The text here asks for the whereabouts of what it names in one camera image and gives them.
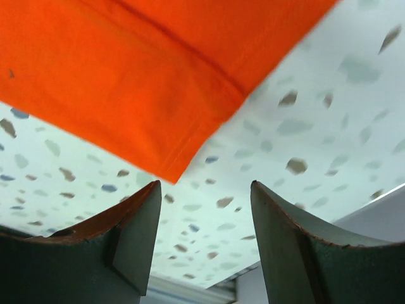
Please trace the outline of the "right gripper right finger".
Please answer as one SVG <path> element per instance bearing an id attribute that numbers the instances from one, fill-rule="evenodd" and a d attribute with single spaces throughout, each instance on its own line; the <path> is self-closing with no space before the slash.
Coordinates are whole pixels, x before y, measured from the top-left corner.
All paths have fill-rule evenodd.
<path id="1" fill-rule="evenodd" d="M 337 227 L 256 180 L 250 200 L 270 303 L 404 303 L 404 243 Z"/>

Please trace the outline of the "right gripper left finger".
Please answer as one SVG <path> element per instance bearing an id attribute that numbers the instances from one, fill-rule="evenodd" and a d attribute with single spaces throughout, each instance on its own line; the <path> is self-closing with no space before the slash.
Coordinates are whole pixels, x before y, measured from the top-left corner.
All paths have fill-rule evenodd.
<path id="1" fill-rule="evenodd" d="M 51 234 L 1 227 L 2 303 L 138 303 L 146 294 L 161 184 Z"/>

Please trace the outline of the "orange t shirt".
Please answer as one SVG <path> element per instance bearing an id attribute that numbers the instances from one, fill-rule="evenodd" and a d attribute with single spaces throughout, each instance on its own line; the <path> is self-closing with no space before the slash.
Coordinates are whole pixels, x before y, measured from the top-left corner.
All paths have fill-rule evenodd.
<path id="1" fill-rule="evenodd" d="M 1 100 L 175 183 L 334 1 L 2 1 Z"/>

